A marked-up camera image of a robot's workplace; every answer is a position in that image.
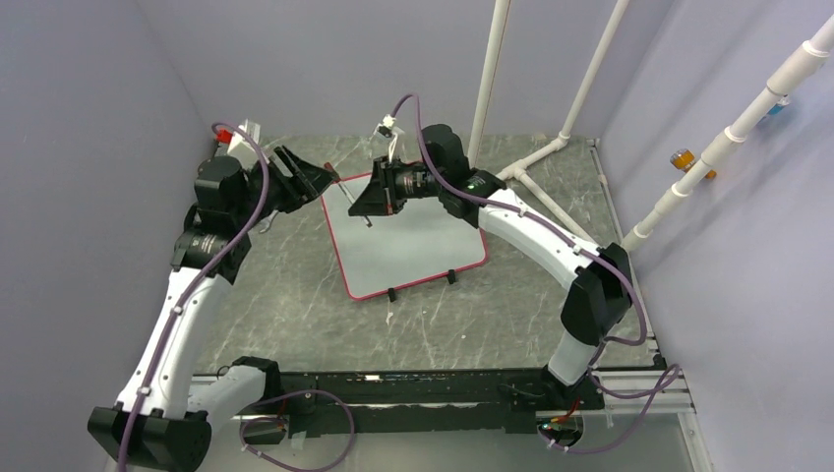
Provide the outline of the red-framed whiteboard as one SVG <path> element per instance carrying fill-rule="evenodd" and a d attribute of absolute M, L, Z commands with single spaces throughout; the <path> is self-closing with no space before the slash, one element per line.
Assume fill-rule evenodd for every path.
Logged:
<path fill-rule="evenodd" d="M 484 234 L 436 200 L 412 200 L 393 216 L 350 216 L 348 197 L 359 196 L 369 179 L 368 173 L 345 177 L 322 196 L 349 298 L 367 300 L 438 278 L 454 283 L 459 272 L 486 262 Z"/>

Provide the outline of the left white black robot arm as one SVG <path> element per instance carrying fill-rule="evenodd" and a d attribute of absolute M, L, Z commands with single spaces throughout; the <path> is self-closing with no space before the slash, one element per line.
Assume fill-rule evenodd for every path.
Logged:
<path fill-rule="evenodd" d="M 109 407 L 96 407 L 88 430 L 120 468 L 194 471 L 212 436 L 252 406 L 274 410 L 284 392 L 276 362 L 245 356 L 200 393 L 192 376 L 209 326 L 247 257 L 250 229 L 274 212 L 315 201 L 333 174 L 286 147 L 244 164 L 216 155 L 198 168 L 195 202 L 176 240 L 167 292 L 149 343 Z"/>

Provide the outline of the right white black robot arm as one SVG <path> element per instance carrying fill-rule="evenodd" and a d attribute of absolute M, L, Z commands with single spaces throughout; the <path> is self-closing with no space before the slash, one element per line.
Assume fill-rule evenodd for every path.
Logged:
<path fill-rule="evenodd" d="M 600 247 L 561 228 L 496 175 L 469 165 L 459 136 L 445 124 L 421 130 L 421 157 L 404 162 L 396 147 L 401 131 L 392 122 L 377 133 L 387 153 L 373 161 L 370 182 L 348 210 L 351 216 L 393 216 L 411 200 L 434 199 L 450 216 L 510 243 L 550 274 L 567 292 L 564 328 L 542 373 L 548 404 L 565 408 L 601 356 L 610 330 L 633 305 L 625 250 Z"/>

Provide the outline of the silver wrench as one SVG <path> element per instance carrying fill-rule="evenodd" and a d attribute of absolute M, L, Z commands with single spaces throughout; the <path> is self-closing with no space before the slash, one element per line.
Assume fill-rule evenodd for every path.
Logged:
<path fill-rule="evenodd" d="M 257 231 L 259 234 L 265 234 L 270 231 L 272 224 L 276 217 L 279 215 L 277 210 L 273 211 L 271 214 L 266 216 L 257 224 Z"/>

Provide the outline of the orange wall knob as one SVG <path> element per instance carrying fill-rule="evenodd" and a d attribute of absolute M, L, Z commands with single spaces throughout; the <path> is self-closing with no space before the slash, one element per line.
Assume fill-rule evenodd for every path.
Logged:
<path fill-rule="evenodd" d="M 697 162 L 697 157 L 687 148 L 675 151 L 670 157 L 670 163 L 683 173 L 688 173 Z"/>

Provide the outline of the blue wall clip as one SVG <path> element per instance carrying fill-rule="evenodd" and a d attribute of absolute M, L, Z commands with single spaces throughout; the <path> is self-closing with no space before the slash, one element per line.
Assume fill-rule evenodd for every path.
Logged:
<path fill-rule="evenodd" d="M 783 109 L 791 104 L 790 97 L 788 95 L 783 95 L 779 100 L 777 100 L 773 106 L 768 110 L 766 113 L 766 117 L 775 116 L 780 113 Z"/>

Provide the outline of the white PVC pipe frame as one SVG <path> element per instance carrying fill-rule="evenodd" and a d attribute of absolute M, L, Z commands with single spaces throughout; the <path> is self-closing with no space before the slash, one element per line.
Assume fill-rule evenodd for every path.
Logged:
<path fill-rule="evenodd" d="M 496 54 L 490 73 L 494 113 L 511 109 L 509 67 L 533 49 L 532 85 L 520 95 L 541 114 L 544 134 L 532 149 L 489 156 L 479 134 L 479 160 L 528 204 L 586 240 L 602 230 L 559 199 L 546 173 L 571 152 L 610 158 L 591 179 L 634 197 L 612 234 L 633 251 L 652 240 L 685 207 L 705 197 L 704 183 L 671 168 L 677 148 L 692 148 L 696 169 L 721 171 L 752 142 L 752 132 L 800 81 L 833 70 L 833 5 L 829 1 L 493 1 L 481 5 L 481 56 Z"/>

